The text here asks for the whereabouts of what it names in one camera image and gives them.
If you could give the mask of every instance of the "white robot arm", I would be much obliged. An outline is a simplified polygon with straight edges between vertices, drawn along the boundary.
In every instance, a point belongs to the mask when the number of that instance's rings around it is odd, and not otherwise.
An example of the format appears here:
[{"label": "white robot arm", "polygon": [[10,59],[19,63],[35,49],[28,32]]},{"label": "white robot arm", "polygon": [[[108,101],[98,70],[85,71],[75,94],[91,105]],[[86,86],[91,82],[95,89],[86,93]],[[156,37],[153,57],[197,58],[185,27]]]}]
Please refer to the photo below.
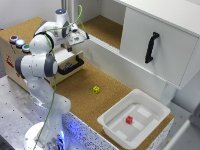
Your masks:
[{"label": "white robot arm", "polygon": [[[31,99],[38,105],[45,106],[47,109],[51,108],[49,117],[46,119],[46,124],[41,132],[39,142],[36,148],[32,147],[35,150],[55,150],[57,147],[60,150],[66,150],[67,148],[65,137],[61,136],[61,133],[63,133],[62,114],[69,112],[71,102],[66,97],[55,94],[54,104],[52,105],[54,90],[44,78],[55,76],[59,69],[55,57],[50,53],[52,48],[54,45],[66,43],[66,36],[70,34],[70,31],[76,32],[77,26],[74,24],[70,28],[58,30],[49,29],[63,28],[68,25],[69,17],[67,12],[61,9],[57,10],[56,22],[43,23],[35,32],[34,38],[29,44],[32,55],[20,56],[15,62],[16,71],[27,80]],[[31,144],[26,145],[25,150],[28,147],[30,150]]]}]

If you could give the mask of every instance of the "red cube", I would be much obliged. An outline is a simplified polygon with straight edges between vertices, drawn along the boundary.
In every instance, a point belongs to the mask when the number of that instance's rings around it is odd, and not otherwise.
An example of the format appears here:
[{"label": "red cube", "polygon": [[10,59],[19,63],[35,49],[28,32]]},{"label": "red cube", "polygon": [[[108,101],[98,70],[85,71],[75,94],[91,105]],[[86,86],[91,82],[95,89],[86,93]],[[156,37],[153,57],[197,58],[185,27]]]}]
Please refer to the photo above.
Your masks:
[{"label": "red cube", "polygon": [[126,123],[131,124],[132,122],[133,122],[133,117],[128,116],[128,117],[126,118]]}]

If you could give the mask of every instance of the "white cabinet door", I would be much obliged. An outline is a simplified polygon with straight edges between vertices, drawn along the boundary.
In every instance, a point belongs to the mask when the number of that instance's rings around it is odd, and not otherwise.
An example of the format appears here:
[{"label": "white cabinet door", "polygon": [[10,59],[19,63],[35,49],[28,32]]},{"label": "white cabinet door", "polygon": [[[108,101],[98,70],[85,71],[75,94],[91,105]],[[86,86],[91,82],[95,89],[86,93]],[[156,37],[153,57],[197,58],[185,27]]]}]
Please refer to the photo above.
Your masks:
[{"label": "white cabinet door", "polygon": [[[160,37],[154,40],[153,61],[146,64],[153,32]],[[127,8],[120,54],[179,86],[197,41],[191,34]]]}]

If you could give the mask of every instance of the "yellow cube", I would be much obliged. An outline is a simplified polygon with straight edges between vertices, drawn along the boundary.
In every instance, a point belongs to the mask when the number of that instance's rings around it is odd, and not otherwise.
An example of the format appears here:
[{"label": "yellow cube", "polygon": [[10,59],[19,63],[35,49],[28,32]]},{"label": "yellow cube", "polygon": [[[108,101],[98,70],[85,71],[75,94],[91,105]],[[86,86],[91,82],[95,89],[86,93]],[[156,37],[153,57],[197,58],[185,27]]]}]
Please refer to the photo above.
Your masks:
[{"label": "yellow cube", "polygon": [[95,86],[93,88],[93,92],[96,93],[96,94],[99,93],[100,92],[100,88],[98,86]]}]

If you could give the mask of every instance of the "black handle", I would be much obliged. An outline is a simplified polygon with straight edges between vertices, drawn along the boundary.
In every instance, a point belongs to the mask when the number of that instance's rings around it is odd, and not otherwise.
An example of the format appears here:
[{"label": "black handle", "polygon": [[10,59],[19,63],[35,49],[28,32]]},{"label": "black handle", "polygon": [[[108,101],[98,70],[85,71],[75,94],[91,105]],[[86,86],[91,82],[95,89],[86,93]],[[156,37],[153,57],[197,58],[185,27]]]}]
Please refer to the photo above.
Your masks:
[{"label": "black handle", "polygon": [[147,49],[147,54],[145,57],[145,63],[148,64],[149,62],[151,62],[153,60],[153,57],[151,57],[151,53],[153,50],[153,46],[154,46],[154,40],[157,39],[160,35],[156,32],[153,33],[153,36],[151,37],[150,41],[149,41],[149,45],[148,45],[148,49]]},{"label": "black handle", "polygon": [[77,64],[75,64],[65,70],[60,69],[60,67],[58,66],[58,73],[60,73],[61,75],[66,75],[84,64],[84,61],[81,58],[79,58],[78,55],[76,56],[76,61],[78,62]]}]

